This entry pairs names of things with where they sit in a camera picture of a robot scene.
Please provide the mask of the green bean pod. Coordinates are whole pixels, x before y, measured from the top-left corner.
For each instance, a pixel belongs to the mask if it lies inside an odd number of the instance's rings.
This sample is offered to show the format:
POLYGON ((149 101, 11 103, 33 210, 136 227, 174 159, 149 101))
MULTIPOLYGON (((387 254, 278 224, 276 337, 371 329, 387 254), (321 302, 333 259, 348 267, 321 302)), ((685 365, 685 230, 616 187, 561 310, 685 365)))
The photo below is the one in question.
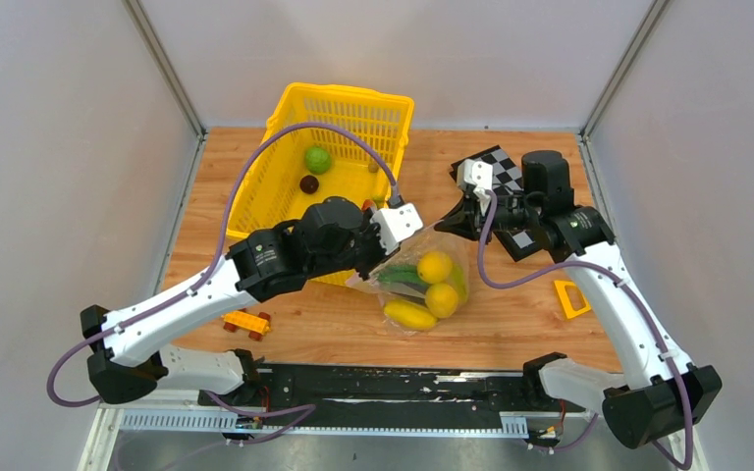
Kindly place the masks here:
POLYGON ((384 286, 404 285, 420 287, 424 283, 418 276, 415 265, 396 264, 384 267, 377 274, 377 281, 384 286))

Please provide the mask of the yellow lemon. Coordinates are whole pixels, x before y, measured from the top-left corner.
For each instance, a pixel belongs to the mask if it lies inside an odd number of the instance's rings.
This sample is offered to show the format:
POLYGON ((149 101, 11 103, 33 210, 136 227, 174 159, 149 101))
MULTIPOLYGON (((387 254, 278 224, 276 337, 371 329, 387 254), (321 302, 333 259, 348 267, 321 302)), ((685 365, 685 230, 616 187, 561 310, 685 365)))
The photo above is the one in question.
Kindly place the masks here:
POLYGON ((424 253, 416 264, 419 279, 426 284, 434 285, 444 282, 454 267, 452 257, 441 250, 424 253))

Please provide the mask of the yellow green star fruit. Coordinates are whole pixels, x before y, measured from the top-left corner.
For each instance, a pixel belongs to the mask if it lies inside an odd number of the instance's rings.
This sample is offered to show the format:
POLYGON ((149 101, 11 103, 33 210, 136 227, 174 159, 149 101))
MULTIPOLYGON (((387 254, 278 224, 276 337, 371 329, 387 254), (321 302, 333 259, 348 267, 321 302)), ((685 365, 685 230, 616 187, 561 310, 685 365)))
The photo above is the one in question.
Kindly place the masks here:
POLYGON ((460 263, 455 263, 453 265, 453 269, 450 272, 449 283, 458 294, 459 304, 465 304, 469 298, 469 284, 468 276, 460 263))

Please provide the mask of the clear zip top bag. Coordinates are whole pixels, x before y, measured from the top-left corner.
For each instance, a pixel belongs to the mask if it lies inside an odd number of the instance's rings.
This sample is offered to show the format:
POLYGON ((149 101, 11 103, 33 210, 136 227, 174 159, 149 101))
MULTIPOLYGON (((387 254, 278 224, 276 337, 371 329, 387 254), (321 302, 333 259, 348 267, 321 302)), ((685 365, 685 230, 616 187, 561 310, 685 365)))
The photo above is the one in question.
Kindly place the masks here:
POLYGON ((436 328, 468 302, 468 269, 464 240, 430 226, 367 278, 351 275, 346 286, 374 295, 389 328, 411 336, 436 328))

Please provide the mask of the yellow mango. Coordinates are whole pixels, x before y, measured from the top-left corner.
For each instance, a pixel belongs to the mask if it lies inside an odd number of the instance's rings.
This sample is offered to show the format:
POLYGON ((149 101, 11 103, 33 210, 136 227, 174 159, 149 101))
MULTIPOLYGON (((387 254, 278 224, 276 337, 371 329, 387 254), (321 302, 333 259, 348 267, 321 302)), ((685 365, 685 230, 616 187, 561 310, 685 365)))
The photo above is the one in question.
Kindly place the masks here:
POLYGON ((431 285, 425 293, 425 305, 430 313, 439 319, 446 319, 455 314, 460 306, 458 292, 449 284, 431 285))

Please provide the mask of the yellow plastic basket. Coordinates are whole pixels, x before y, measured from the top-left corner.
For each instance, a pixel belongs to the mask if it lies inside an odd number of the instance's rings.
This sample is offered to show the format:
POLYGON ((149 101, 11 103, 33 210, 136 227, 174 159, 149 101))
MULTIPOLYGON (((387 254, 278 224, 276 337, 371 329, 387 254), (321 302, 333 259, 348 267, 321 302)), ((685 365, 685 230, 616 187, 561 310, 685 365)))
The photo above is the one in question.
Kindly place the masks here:
POLYGON ((234 197, 226 237, 240 241, 256 230, 299 219, 309 206, 332 196, 345 198, 356 207, 372 199, 380 209, 390 208, 390 178, 381 168, 370 173, 372 157, 328 128, 335 126, 355 134, 381 156, 397 178, 408 145, 413 107, 408 97, 367 88, 290 84, 268 119, 264 136, 270 138, 299 123, 311 122, 314 126, 277 139, 255 160, 234 197), (312 175, 304 164, 304 153, 310 146, 327 150, 333 166, 323 175, 313 175, 320 182, 319 189, 305 194, 298 183, 312 175))

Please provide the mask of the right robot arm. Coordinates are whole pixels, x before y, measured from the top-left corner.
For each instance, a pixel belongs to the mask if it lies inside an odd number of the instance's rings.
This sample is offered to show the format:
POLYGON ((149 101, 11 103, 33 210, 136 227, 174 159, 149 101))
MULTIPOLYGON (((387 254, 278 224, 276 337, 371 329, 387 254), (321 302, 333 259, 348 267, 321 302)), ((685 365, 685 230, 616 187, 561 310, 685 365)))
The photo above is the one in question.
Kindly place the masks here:
POLYGON ((566 158, 539 150, 515 163, 499 147, 455 162, 461 201, 436 230, 485 246, 491 233, 524 233, 548 252, 590 303, 620 360, 608 373, 550 353, 525 363, 521 395, 534 409, 558 399, 599 414, 628 448, 690 436, 722 380, 696 366, 669 336, 632 280, 614 233, 594 207, 575 201, 566 158))

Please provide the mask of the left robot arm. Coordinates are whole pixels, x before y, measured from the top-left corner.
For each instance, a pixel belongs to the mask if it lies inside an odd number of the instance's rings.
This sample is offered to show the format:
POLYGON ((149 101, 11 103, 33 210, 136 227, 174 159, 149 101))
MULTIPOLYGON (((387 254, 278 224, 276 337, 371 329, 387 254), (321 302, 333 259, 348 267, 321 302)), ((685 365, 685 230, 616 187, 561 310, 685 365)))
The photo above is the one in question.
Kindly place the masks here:
POLYGON ((362 210, 329 197, 313 204, 298 219, 251 233, 201 273, 149 299, 118 310, 84 309, 88 378, 109 404, 157 390, 207 391, 252 404, 262 382, 248 351, 189 350, 173 340, 229 312, 300 291, 312 279, 350 270, 366 278, 422 227, 411 203, 362 210))

